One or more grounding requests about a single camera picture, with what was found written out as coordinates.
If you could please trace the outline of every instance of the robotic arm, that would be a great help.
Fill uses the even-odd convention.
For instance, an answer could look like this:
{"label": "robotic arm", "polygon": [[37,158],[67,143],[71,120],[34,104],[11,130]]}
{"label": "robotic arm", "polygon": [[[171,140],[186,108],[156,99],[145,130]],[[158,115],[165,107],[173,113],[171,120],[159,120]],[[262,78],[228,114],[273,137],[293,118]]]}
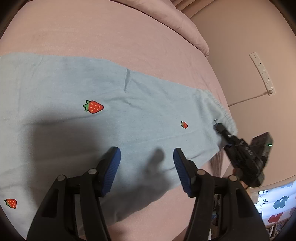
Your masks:
{"label": "robotic arm", "polygon": [[[180,148],[173,152],[183,190],[189,197],[196,198],[184,241],[208,239],[215,194],[220,195],[221,202],[219,236],[215,241],[269,241],[264,223],[240,180],[251,187],[262,183],[262,171],[272,147],[272,139],[269,133],[265,133],[255,137],[249,146],[243,139],[229,134],[222,124],[216,124],[214,128],[227,142],[224,149],[236,169],[236,175],[228,178],[213,177],[198,169],[193,161],[187,160]],[[76,226],[75,194],[80,194],[87,240],[111,241],[98,197],[104,197],[110,191],[119,163],[120,149],[113,147],[96,168],[83,175],[73,178],[58,176],[33,219],[27,241],[82,241]],[[291,227],[295,221],[296,212],[286,224],[290,232],[281,235],[283,230],[274,241],[288,240],[293,230],[295,233]],[[15,239],[15,235],[2,232],[1,229],[0,237],[7,241],[22,239]]]}

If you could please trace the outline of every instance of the screw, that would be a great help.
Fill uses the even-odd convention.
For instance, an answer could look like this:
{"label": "screw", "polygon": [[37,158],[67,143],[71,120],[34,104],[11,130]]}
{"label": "screw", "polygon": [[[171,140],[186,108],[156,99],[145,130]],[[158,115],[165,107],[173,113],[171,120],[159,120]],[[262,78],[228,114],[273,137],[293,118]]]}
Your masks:
{"label": "screw", "polygon": [[58,181],[63,181],[65,179],[65,176],[64,175],[59,175],[58,177],[57,177],[57,180]]}
{"label": "screw", "polygon": [[94,168],[89,169],[89,174],[90,175],[96,174],[96,169],[94,169]]}
{"label": "screw", "polygon": [[234,175],[229,176],[229,180],[235,182],[237,180],[237,177]]}
{"label": "screw", "polygon": [[203,176],[205,174],[205,170],[203,169],[198,169],[197,174]]}

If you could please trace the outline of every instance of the blue gripper pad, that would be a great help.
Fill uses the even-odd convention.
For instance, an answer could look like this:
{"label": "blue gripper pad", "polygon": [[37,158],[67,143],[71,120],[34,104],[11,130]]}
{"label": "blue gripper pad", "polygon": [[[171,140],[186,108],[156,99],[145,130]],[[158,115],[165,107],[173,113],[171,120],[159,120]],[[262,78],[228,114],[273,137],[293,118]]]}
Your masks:
{"label": "blue gripper pad", "polygon": [[109,165],[103,177],[103,187],[101,191],[102,196],[105,196],[108,192],[110,192],[121,159],[121,152],[118,147],[113,148],[112,154],[113,155],[111,156]]}
{"label": "blue gripper pad", "polygon": [[184,161],[186,162],[188,161],[185,158],[183,152],[181,151],[181,148],[176,148],[174,150],[173,159],[174,159],[174,164],[177,169],[183,190],[188,194],[188,196],[191,196],[192,191],[190,187],[190,184],[191,184],[190,176],[186,170],[185,163],[184,163]]}

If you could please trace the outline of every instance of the strawberry print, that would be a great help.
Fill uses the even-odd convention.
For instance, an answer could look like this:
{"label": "strawberry print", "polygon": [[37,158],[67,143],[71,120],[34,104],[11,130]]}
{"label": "strawberry print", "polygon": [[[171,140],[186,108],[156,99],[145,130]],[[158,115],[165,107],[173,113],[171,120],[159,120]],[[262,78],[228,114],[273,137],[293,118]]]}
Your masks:
{"label": "strawberry print", "polygon": [[10,208],[17,208],[17,201],[15,199],[6,199],[4,200],[6,202],[6,205],[9,206]]}
{"label": "strawberry print", "polygon": [[88,111],[91,114],[98,113],[99,111],[104,109],[104,106],[94,100],[86,100],[86,104],[84,104],[83,107],[85,108],[84,111]]}
{"label": "strawberry print", "polygon": [[185,129],[188,127],[187,123],[184,121],[181,121],[181,126]]}

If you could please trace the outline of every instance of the power outlet strip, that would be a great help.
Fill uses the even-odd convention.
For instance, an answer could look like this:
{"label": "power outlet strip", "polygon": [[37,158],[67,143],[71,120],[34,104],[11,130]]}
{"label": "power outlet strip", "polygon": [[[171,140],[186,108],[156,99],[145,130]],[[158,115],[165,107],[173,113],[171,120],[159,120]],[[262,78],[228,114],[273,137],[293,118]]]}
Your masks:
{"label": "power outlet strip", "polygon": [[253,60],[259,74],[261,75],[261,78],[264,82],[266,90],[267,91],[272,90],[272,94],[268,93],[268,95],[272,96],[272,95],[276,94],[276,90],[274,88],[274,85],[272,84],[271,78],[269,77],[266,68],[264,67],[262,61],[259,59],[256,52],[249,54],[249,56]]}

